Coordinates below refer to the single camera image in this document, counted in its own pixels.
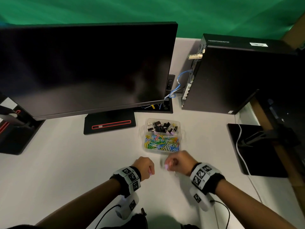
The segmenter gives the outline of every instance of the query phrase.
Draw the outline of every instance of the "person's left hand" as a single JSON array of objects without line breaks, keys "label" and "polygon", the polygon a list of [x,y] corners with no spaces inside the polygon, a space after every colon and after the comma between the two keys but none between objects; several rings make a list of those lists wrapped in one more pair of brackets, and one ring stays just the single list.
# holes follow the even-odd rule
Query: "person's left hand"
[{"label": "person's left hand", "polygon": [[141,181],[149,179],[151,175],[155,174],[155,164],[149,158],[139,157],[139,159],[135,160],[132,166],[140,171]]}]

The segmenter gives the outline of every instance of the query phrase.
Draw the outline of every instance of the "person's right arm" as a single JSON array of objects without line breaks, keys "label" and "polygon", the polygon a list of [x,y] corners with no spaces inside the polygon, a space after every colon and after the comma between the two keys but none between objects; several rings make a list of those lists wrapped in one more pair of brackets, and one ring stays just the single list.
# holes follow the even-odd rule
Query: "person's right arm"
[{"label": "person's right arm", "polygon": [[[197,163],[187,151],[173,153],[165,161],[167,170],[187,176],[191,175],[192,169]],[[219,181],[215,194],[246,229],[295,229],[293,225],[277,213],[225,179]]]}]

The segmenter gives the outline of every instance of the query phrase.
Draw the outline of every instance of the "hand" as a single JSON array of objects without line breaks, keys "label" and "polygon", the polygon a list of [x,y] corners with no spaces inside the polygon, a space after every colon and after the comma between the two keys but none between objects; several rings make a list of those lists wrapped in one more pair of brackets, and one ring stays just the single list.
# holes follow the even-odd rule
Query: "hand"
[{"label": "hand", "polygon": [[149,158],[139,157],[139,159],[135,160],[132,166],[140,171],[141,181],[149,179],[151,175],[155,174],[155,164]]},{"label": "hand", "polygon": [[176,171],[190,176],[193,167],[198,162],[185,150],[173,153],[165,160],[165,168],[168,171]]}]

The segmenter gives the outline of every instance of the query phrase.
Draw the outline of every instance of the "desktop computer tower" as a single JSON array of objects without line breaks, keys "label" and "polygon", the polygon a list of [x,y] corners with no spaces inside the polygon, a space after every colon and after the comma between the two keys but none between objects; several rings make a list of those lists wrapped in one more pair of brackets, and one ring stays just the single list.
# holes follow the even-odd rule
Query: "desktop computer tower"
[{"label": "desktop computer tower", "polygon": [[182,109],[234,115],[273,79],[284,78],[294,55],[280,40],[204,34],[197,54],[189,55],[193,71]]}]

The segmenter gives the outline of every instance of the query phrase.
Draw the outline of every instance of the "black cable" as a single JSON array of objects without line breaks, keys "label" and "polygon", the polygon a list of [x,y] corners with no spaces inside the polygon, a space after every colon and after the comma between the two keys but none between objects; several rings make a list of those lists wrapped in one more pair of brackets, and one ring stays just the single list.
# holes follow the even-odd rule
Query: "black cable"
[{"label": "black cable", "polygon": [[[219,201],[216,201],[216,200],[211,200],[210,202],[217,202],[217,203],[223,204],[222,202],[219,202]],[[228,226],[229,226],[229,221],[230,221],[230,210],[225,204],[223,204],[223,205],[227,208],[227,210],[229,212],[229,218],[228,218],[228,222],[227,222],[227,226],[226,226],[226,229],[227,229]]]},{"label": "black cable", "polygon": [[99,222],[97,223],[95,229],[97,229],[97,226],[99,225],[99,223],[101,222],[101,220],[104,218],[104,216],[105,216],[112,208],[115,208],[116,206],[121,207],[121,205],[118,204],[118,205],[115,205],[115,206],[111,207],[108,211],[106,211],[106,213],[101,217],[101,219],[100,219]]}]

